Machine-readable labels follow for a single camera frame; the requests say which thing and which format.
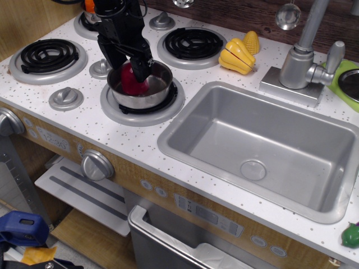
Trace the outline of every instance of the oven rack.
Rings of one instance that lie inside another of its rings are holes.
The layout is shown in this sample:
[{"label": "oven rack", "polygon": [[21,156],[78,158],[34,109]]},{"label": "oven rack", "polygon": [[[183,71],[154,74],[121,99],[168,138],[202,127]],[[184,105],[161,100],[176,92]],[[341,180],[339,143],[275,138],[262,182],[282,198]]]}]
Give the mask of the oven rack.
[{"label": "oven rack", "polygon": [[35,185],[121,236],[130,233],[123,189],[109,179],[90,181],[80,165],[62,157]]}]

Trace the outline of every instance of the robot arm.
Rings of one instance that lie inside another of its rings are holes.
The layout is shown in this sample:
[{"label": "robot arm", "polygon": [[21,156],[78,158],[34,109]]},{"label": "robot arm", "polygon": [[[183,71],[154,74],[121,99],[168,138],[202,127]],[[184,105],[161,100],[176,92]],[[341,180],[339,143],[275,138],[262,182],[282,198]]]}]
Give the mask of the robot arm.
[{"label": "robot arm", "polygon": [[154,61],[142,36],[145,27],[137,0],[94,0],[95,13],[101,18],[98,44],[113,69],[120,68],[129,56],[138,82],[151,74]]}]

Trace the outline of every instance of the faucet handle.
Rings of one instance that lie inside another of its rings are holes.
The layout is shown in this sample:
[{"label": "faucet handle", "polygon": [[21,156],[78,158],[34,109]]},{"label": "faucet handle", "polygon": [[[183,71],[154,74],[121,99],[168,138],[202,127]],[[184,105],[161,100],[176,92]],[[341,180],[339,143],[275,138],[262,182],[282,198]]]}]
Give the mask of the faucet handle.
[{"label": "faucet handle", "polygon": [[323,85],[332,84],[335,72],[342,62],[345,52],[346,46],[344,42],[335,42],[328,51],[326,67],[324,68],[323,66],[319,66],[316,63],[312,64],[306,73],[306,81],[321,83]]},{"label": "faucet handle", "polygon": [[344,42],[335,42],[328,51],[328,57],[326,59],[326,72],[328,74],[334,74],[339,67],[344,55],[346,53],[346,46]]}]

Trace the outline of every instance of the faucet base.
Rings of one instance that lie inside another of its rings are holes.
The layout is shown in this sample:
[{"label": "faucet base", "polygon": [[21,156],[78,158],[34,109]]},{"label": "faucet base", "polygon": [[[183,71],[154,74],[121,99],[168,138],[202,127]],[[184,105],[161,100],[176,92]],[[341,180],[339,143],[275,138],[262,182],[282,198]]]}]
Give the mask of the faucet base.
[{"label": "faucet base", "polygon": [[272,66],[260,82],[259,90],[311,108],[317,105],[324,85],[310,83],[302,89],[290,89],[279,82],[279,73],[280,69]]}]

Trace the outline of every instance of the control panel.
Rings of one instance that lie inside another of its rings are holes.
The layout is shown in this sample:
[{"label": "control panel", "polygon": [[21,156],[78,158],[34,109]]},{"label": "control panel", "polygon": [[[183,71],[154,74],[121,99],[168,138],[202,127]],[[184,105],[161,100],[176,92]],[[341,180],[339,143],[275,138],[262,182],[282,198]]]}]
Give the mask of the control panel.
[{"label": "control panel", "polygon": [[174,200],[177,207],[182,210],[185,210],[191,213],[194,216],[200,217],[201,219],[215,225],[216,227],[228,232],[229,234],[234,235],[235,237],[240,237],[244,231],[244,227],[227,219],[226,217],[205,208],[198,203],[191,201],[179,194],[174,193]]}]

